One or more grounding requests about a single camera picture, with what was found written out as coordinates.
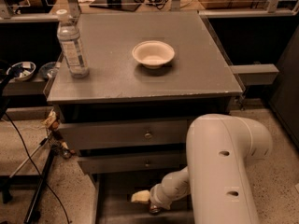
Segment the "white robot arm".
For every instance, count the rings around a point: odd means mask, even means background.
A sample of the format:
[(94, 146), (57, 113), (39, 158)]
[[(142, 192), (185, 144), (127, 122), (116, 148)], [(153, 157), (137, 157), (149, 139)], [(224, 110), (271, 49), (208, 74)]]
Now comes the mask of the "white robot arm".
[(155, 213), (190, 195), (195, 224), (260, 224), (246, 164), (265, 160), (272, 148), (271, 133), (256, 120), (201, 116), (187, 131), (187, 166), (131, 201)]

